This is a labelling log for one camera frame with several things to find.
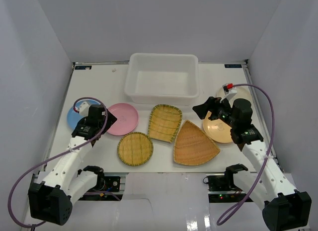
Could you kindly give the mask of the yellow orange plate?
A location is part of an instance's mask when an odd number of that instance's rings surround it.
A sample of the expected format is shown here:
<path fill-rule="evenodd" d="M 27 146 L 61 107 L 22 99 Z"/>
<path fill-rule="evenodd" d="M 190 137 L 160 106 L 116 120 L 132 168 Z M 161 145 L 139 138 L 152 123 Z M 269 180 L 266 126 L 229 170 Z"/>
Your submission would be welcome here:
<path fill-rule="evenodd" d="M 211 112 L 209 111 L 203 120 L 204 132 L 215 142 L 228 144 L 232 143 L 231 127 L 224 123 L 221 119 L 210 120 Z"/>

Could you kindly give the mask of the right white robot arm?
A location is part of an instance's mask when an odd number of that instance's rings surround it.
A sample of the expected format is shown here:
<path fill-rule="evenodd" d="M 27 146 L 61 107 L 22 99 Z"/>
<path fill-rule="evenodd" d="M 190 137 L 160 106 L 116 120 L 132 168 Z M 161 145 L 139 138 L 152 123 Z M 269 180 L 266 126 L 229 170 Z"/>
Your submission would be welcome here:
<path fill-rule="evenodd" d="M 193 107 L 200 119 L 220 119 L 231 127 L 231 138 L 258 172 L 254 178 L 242 164 L 226 168 L 224 184 L 232 191 L 240 188 L 262 211 L 263 220 L 271 231 L 285 231 L 304 227 L 309 220 L 312 200 L 307 192 L 300 192 L 286 178 L 273 157 L 266 152 L 262 135 L 252 124 L 251 103 L 236 99 L 209 97 Z"/>

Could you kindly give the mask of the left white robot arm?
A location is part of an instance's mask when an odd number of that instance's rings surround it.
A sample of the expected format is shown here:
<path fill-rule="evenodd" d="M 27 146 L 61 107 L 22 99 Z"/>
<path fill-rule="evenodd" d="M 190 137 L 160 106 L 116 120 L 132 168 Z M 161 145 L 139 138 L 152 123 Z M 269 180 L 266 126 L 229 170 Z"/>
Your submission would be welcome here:
<path fill-rule="evenodd" d="M 103 168 L 94 165 L 81 168 L 81 164 L 117 119 L 101 104 L 90 105 L 81 113 L 82 119 L 71 134 L 67 153 L 28 190 L 30 215 L 34 219 L 62 226 L 68 221 L 76 201 L 89 190 L 104 188 Z"/>

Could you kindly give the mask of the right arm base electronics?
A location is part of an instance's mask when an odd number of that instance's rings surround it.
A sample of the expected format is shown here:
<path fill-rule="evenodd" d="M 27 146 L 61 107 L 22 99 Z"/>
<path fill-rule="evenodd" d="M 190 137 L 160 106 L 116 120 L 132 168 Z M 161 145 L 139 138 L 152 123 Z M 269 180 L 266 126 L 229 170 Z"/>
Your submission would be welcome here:
<path fill-rule="evenodd" d="M 239 188 L 231 188 L 224 175 L 208 175 L 202 181 L 208 186 L 209 203 L 237 203 L 245 196 Z"/>

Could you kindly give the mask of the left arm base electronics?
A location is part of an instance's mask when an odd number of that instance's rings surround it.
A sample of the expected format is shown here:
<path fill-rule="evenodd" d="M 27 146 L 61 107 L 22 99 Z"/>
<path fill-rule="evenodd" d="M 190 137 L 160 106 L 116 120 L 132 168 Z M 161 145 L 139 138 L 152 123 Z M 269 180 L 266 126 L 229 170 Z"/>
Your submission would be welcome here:
<path fill-rule="evenodd" d="M 121 201 L 123 189 L 120 176 L 106 176 L 104 186 L 99 189 L 90 189 L 91 194 L 85 194 L 81 201 Z"/>

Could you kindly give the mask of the fan-shaped orange bamboo tray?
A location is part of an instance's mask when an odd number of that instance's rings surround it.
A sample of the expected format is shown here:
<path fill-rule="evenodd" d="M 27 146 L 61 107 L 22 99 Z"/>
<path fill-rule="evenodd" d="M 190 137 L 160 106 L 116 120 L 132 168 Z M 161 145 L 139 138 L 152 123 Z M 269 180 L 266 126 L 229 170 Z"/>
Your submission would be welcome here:
<path fill-rule="evenodd" d="M 203 165 L 220 153 L 220 148 L 194 123 L 186 120 L 178 132 L 174 148 L 173 160 L 179 165 Z"/>

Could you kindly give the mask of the blue plate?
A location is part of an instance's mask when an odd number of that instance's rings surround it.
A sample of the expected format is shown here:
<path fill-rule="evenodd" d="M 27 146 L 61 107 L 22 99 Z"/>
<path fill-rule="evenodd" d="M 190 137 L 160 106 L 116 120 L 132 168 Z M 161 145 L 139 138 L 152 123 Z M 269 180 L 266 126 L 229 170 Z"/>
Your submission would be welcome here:
<path fill-rule="evenodd" d="M 79 109 L 79 107 L 84 103 L 88 103 L 90 105 L 92 104 L 99 104 L 99 102 L 92 100 L 92 99 L 86 99 L 81 100 L 76 103 L 76 108 Z M 67 124 L 70 127 L 71 130 L 74 130 L 77 123 L 83 118 L 79 113 L 75 112 L 73 108 L 71 107 L 67 113 Z"/>

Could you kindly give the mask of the cream white plate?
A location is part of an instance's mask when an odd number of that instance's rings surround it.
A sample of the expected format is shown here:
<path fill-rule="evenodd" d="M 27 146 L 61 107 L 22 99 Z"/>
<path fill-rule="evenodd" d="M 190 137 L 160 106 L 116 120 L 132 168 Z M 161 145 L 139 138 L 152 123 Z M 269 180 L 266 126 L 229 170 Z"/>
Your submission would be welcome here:
<path fill-rule="evenodd" d="M 232 105 L 233 105 L 233 102 L 234 102 L 236 99 L 239 99 L 239 98 L 248 100 L 250 103 L 252 103 L 252 97 L 251 97 L 251 94 L 250 94 L 250 92 L 249 92 L 248 90 L 246 90 L 245 88 L 243 88 L 243 87 L 241 87 L 241 86 L 239 86 L 239 87 L 234 87 L 234 88 L 237 90 L 237 94 L 236 94 L 230 101 L 228 101 L 229 104 L 230 104 L 230 106 L 232 106 Z M 216 96 L 222 98 L 224 95 L 225 95 L 225 94 L 224 94 L 223 88 L 221 87 L 221 88 L 218 90 Z"/>

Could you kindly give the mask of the pink plate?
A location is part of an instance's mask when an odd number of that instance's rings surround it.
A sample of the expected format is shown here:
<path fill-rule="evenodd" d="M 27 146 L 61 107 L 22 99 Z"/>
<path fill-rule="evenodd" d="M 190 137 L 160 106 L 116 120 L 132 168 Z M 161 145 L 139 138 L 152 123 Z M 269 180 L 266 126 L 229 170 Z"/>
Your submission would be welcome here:
<path fill-rule="evenodd" d="M 138 124 L 139 115 L 134 106 L 128 103 L 113 104 L 108 108 L 117 121 L 108 129 L 114 136 L 123 136 L 132 132 Z"/>

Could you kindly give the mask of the trapezoid yellow bamboo tray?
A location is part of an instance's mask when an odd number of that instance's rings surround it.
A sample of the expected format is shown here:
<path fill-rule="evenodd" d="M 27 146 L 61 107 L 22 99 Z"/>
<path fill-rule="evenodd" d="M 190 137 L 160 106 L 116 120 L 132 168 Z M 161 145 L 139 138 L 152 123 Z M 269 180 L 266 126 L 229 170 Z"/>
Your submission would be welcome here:
<path fill-rule="evenodd" d="M 148 124 L 148 137 L 172 143 L 182 122 L 182 111 L 172 105 L 158 104 L 153 107 Z"/>

